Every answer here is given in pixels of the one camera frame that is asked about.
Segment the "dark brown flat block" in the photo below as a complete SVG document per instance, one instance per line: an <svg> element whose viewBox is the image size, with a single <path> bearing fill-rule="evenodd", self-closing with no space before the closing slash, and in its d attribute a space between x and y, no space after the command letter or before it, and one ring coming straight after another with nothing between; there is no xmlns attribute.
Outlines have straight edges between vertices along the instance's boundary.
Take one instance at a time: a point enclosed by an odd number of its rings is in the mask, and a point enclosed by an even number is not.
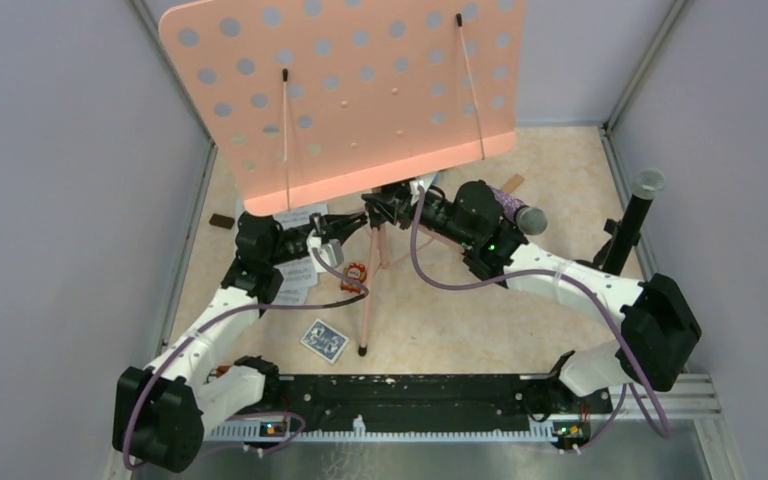
<svg viewBox="0 0 768 480"><path fill-rule="evenodd" d="M232 230L235 223L236 221L233 217L221 214L212 214L208 220L209 225L226 230Z"/></svg>

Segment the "purple glitter microphone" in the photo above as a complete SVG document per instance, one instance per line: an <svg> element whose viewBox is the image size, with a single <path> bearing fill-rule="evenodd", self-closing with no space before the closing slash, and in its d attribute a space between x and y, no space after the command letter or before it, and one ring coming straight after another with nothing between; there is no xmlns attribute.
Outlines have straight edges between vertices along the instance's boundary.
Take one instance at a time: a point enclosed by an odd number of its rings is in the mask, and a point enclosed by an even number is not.
<svg viewBox="0 0 768 480"><path fill-rule="evenodd" d="M548 218L542 209L530 206L498 188L491 187L490 190L502 206L505 218L523 234L540 235L545 232L548 227Z"/></svg>

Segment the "black grey microphone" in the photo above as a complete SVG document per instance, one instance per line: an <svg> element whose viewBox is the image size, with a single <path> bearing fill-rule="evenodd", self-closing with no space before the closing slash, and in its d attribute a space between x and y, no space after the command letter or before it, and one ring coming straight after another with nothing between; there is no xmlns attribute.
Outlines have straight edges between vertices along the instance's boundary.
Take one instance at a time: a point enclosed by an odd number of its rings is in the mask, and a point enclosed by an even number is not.
<svg viewBox="0 0 768 480"><path fill-rule="evenodd" d="M637 246L643 223L654 199L666 186L665 175L657 169L640 172L632 182L631 196L620 220L608 220L607 232L611 240L607 244L601 270L607 274L620 275Z"/></svg>

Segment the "small wooden block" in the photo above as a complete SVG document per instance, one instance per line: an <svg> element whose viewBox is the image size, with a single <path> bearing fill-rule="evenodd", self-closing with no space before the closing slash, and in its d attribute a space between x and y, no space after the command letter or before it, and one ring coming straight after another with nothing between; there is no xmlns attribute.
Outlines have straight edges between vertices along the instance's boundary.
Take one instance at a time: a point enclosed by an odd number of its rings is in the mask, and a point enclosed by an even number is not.
<svg viewBox="0 0 768 480"><path fill-rule="evenodd" d="M520 174L514 174L506 180L500 190L508 195L513 195L523 183L524 177Z"/></svg>

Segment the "blue playing card box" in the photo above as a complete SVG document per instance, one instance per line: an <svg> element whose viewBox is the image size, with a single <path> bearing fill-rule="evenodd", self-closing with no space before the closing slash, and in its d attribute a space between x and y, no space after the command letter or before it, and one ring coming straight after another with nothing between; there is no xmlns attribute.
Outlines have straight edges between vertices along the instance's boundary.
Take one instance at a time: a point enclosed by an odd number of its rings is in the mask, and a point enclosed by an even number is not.
<svg viewBox="0 0 768 480"><path fill-rule="evenodd" d="M335 364L349 344L349 338L317 318L302 336L302 346L330 364Z"/></svg>

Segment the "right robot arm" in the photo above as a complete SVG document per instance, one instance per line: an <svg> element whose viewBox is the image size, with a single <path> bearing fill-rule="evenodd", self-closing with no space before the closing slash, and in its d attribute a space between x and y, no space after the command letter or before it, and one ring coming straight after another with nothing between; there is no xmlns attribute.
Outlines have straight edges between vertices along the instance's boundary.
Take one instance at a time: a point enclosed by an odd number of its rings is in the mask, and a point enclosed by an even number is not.
<svg viewBox="0 0 768 480"><path fill-rule="evenodd" d="M673 279L625 278L544 250L528 238L544 230L542 211L482 180L461 185L451 200L418 180L386 185L362 199L386 222L411 233L423 227L460 246L477 279L472 288L527 292L606 324L612 340L558 361L546 397L560 412L612 386L670 391L702 337Z"/></svg>

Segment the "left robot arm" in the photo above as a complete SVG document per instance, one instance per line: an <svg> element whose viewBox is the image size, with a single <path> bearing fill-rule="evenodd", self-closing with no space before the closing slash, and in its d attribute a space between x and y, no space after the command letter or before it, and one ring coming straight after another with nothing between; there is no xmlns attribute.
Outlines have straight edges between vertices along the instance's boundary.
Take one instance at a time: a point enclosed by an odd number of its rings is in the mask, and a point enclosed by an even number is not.
<svg viewBox="0 0 768 480"><path fill-rule="evenodd" d="M233 366L214 381L208 376L247 328L280 309L279 265L307 258L339 276L343 244L367 221L363 212L313 213L285 228L272 216L240 215L234 258L204 312L162 354L117 380L112 447L127 471L154 465L180 473L205 435L233 414L277 407L281 388L262 369Z"/></svg>

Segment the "red owl toy block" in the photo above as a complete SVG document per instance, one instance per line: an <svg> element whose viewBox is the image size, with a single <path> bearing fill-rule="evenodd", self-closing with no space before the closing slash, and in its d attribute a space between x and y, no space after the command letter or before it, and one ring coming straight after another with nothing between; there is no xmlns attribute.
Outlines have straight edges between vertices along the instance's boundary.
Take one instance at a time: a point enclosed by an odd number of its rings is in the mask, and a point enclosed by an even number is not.
<svg viewBox="0 0 768 480"><path fill-rule="evenodd" d="M360 294L367 279L366 265L359 262L349 263L343 271L345 280L341 281L340 289L345 292Z"/></svg>

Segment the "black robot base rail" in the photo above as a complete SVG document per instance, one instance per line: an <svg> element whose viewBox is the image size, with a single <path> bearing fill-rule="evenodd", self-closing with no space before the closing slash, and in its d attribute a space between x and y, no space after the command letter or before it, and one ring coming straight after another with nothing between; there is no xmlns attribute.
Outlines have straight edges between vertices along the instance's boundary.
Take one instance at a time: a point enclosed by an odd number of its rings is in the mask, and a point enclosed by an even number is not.
<svg viewBox="0 0 768 480"><path fill-rule="evenodd" d="M540 421L586 420L613 409L610 393L585 397L549 374L300 374L244 356L266 378L262 399L243 413L289 412L307 433L524 432Z"/></svg>

